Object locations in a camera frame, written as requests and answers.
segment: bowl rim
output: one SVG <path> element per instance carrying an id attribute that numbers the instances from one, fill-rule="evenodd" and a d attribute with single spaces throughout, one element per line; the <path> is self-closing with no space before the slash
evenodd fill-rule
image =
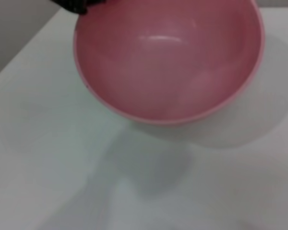
<path id="1" fill-rule="evenodd" d="M 76 64 L 76 68 L 78 70 L 78 73 L 80 75 L 80 78 L 82 79 L 84 85 L 87 87 L 87 89 L 91 92 L 91 94 L 93 96 L 95 96 L 104 106 L 106 106 L 107 108 L 109 108 L 110 110 L 112 110 L 113 112 L 136 122 L 141 122 L 141 123 L 146 123 L 146 124 L 150 124 L 150 125 L 161 125 L 161 126 L 167 126 L 167 125 L 182 125 L 185 123 L 190 123 L 199 119 L 203 119 L 211 114 L 213 114 L 214 112 L 220 110 L 221 108 L 223 108 L 224 106 L 226 106 L 227 104 L 229 104 L 230 102 L 232 102 L 247 86 L 248 84 L 253 80 L 253 78 L 255 77 L 255 74 L 257 72 L 257 70 L 259 69 L 259 66 L 262 62 L 263 59 L 263 54 L 264 54 L 264 47 L 265 47 L 265 29 L 264 29 L 264 21 L 263 21 L 263 17 L 262 14 L 260 12 L 260 9 L 257 5 L 257 3 L 255 2 L 255 0 L 249 0 L 251 2 L 251 5 L 256 13 L 256 17 L 257 20 L 259 22 L 259 27 L 260 27 L 260 48 L 259 48 L 259 53 L 257 56 L 257 60 L 255 65 L 253 66 L 252 71 L 250 72 L 250 74 L 248 75 L 248 77 L 246 78 L 246 80 L 244 81 L 244 83 L 237 88 L 237 90 L 230 95 L 227 99 L 223 100 L 222 102 L 218 103 L 217 105 L 215 105 L 214 107 L 199 113 L 197 115 L 193 115 L 193 116 L 188 116 L 185 118 L 179 118 L 179 119 L 169 119 L 169 120 L 158 120 L 158 119 L 149 119 L 149 118 L 142 118 L 139 116 L 135 116 L 135 115 L 131 115 L 127 112 L 124 112 L 116 107 L 114 107 L 113 105 L 111 105 L 110 103 L 108 103 L 106 100 L 104 100 L 101 96 L 98 95 L 98 93 L 96 93 L 93 88 L 89 85 L 89 83 L 87 82 L 86 78 L 84 77 L 84 74 L 82 73 L 82 69 L 80 67 L 80 63 L 79 63 L 79 58 L 77 55 L 77 28 L 78 28 L 78 24 L 79 24 L 79 19 L 82 16 L 79 16 L 76 26 L 75 26 L 75 31 L 74 31 L 74 35 L 73 35 L 73 56 L 74 56 L 74 61 Z"/>

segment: gloved hand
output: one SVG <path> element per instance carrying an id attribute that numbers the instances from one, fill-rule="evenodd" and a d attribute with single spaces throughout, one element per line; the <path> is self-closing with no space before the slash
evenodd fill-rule
<path id="1" fill-rule="evenodd" d="M 86 14 L 87 7 L 99 3 L 105 3 L 106 0 L 51 0 L 66 10 L 77 13 Z"/>

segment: white surface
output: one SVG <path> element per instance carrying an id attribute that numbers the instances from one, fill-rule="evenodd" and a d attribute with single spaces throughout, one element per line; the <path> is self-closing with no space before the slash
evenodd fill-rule
<path id="1" fill-rule="evenodd" d="M 49 0 L 0 0 L 0 70 L 57 10 Z"/>
<path id="2" fill-rule="evenodd" d="M 0 74 L 0 230 L 288 230 L 288 9 L 262 12 L 243 95 L 159 128 L 90 95 L 60 11 Z"/>

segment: bowl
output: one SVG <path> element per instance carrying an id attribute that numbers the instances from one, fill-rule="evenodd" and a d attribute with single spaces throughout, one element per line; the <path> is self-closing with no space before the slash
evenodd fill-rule
<path id="1" fill-rule="evenodd" d="M 108 0 L 80 16 L 74 34 L 89 91 L 154 125 L 191 122 L 232 101 L 263 50 L 254 0 Z"/>

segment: pink bowl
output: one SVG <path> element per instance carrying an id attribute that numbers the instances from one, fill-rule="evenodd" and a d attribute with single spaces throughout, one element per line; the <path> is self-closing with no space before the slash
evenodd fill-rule
<path id="1" fill-rule="evenodd" d="M 74 36 L 90 92 L 157 125 L 220 109 L 252 79 L 263 49 L 254 0 L 108 0 L 79 17 Z"/>

